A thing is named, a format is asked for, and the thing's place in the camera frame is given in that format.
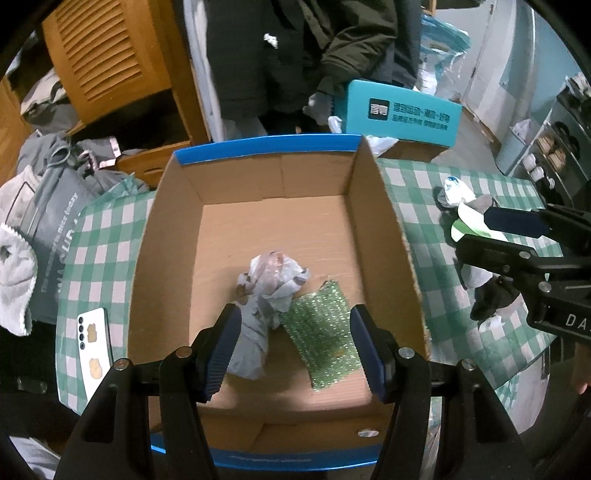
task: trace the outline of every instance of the trash can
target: trash can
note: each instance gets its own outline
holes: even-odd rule
[[[532,121],[528,118],[512,126],[506,134],[495,158],[496,166],[503,175],[508,175],[523,155],[531,133],[531,125]]]

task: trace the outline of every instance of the black logo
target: black logo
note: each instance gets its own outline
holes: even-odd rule
[[[370,98],[368,118],[371,118],[371,120],[387,120],[389,107],[390,102],[388,100]]]

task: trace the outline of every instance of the green bubble wrap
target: green bubble wrap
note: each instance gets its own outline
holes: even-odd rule
[[[326,388],[361,367],[349,328],[349,306],[338,282],[294,299],[281,324],[304,361],[312,388]]]

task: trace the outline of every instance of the cardboard box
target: cardboard box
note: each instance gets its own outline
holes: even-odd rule
[[[351,307],[365,303],[401,346],[427,355],[408,246],[369,147],[359,135],[329,134],[175,152],[138,256],[129,357],[136,364],[154,361],[190,344],[235,300],[236,279],[251,258],[273,249],[310,269],[302,293],[334,278]],[[373,398],[361,369],[313,391],[280,328],[269,336],[265,372],[257,381],[226,375],[220,392],[200,406],[216,463],[307,469],[331,468],[336,458],[347,465],[375,461],[391,407]],[[159,413],[153,402],[152,427]],[[380,435],[359,437],[365,428]],[[311,460],[318,452],[325,457]]]
[[[445,147],[456,143],[462,106],[442,98],[384,83],[353,80],[335,115],[348,134],[394,137]]]

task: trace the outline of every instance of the jacket sleeve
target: jacket sleeve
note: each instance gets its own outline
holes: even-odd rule
[[[341,0],[346,26],[336,32],[324,52],[318,90],[344,96],[344,84],[362,77],[394,42],[398,23],[394,0]]]

